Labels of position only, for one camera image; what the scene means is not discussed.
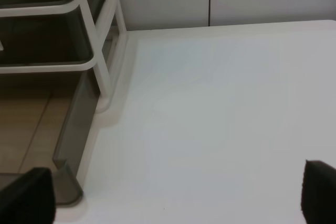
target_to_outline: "white table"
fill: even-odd
[[[128,34],[57,223],[305,223],[305,159],[336,167],[336,22]]]

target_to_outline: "white metal frame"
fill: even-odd
[[[117,65],[119,65],[120,59],[123,58],[123,53],[127,42],[127,31],[119,0],[105,1],[96,24],[93,22],[87,0],[72,0],[71,2],[63,5],[54,6],[0,9],[0,17],[64,14],[71,12],[78,6],[80,6],[85,28],[87,30],[93,51],[93,57],[90,61],[76,65],[0,67],[0,73],[84,71],[93,68],[101,92],[96,111],[103,112],[109,107],[111,103],[114,91],[114,87],[111,83],[115,83],[116,79],[118,78],[118,75],[114,73],[116,69],[113,66],[111,67],[111,70],[114,70],[114,72],[112,72],[110,76],[108,67],[102,54],[102,47],[111,27],[114,15],[116,15],[118,23],[119,38],[114,55],[111,57],[116,58],[113,61],[116,61],[117,63],[115,64]]]

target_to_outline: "white tabletop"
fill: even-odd
[[[305,223],[305,159],[336,167],[336,22],[130,33],[57,223]]]

